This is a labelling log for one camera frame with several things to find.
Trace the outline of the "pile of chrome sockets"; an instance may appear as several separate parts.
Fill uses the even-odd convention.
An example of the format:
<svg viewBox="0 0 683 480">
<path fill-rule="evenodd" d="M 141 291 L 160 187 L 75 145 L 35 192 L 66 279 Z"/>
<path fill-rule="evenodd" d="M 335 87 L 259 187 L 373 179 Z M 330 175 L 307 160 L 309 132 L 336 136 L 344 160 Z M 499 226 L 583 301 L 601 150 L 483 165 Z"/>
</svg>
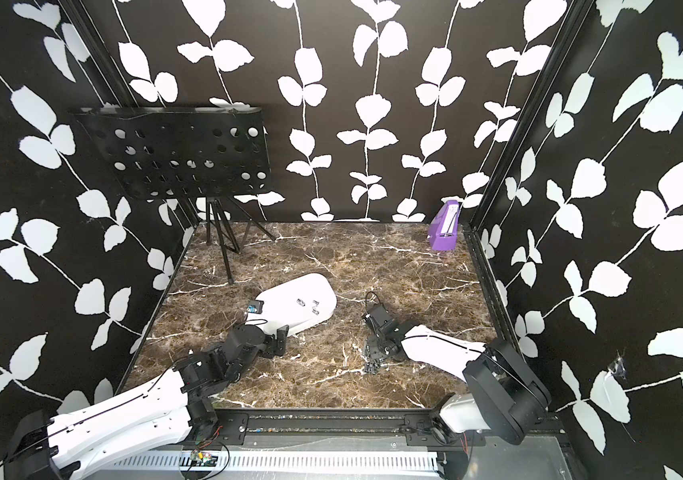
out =
<svg viewBox="0 0 683 480">
<path fill-rule="evenodd" d="M 375 375 L 387 358 L 387 354 L 379 349 L 377 343 L 367 344 L 365 350 L 363 350 L 363 356 L 365 356 L 365 366 L 363 366 L 363 373 L 367 375 Z"/>
</svg>

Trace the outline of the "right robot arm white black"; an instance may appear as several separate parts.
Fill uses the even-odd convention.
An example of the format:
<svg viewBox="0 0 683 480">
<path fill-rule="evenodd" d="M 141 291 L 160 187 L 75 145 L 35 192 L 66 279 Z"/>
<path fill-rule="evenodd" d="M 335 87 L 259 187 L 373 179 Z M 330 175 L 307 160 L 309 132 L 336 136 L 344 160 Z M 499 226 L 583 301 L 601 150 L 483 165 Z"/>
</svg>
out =
<svg viewBox="0 0 683 480">
<path fill-rule="evenodd" d="M 367 308 L 363 322 L 371 330 L 369 364 L 407 359 L 465 382 L 467 394 L 451 394 L 433 410 L 433 429 L 441 435 L 489 431 L 519 445 L 545 418 L 551 393 L 509 342 L 459 340 L 423 324 L 399 322 L 381 303 Z"/>
</svg>

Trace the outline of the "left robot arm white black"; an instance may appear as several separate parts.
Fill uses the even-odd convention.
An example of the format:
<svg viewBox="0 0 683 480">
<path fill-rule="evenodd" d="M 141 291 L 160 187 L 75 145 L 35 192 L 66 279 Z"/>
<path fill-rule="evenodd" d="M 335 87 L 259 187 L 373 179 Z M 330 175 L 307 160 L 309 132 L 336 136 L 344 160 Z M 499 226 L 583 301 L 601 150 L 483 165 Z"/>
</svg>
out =
<svg viewBox="0 0 683 480">
<path fill-rule="evenodd" d="M 160 376 L 98 404 L 51 417 L 24 417 L 3 460 L 7 479 L 85 479 L 119 461 L 220 431 L 214 395 L 238 382 L 259 358 L 286 352 L 290 328 L 267 334 L 235 327 L 221 342 L 176 361 Z"/>
</svg>

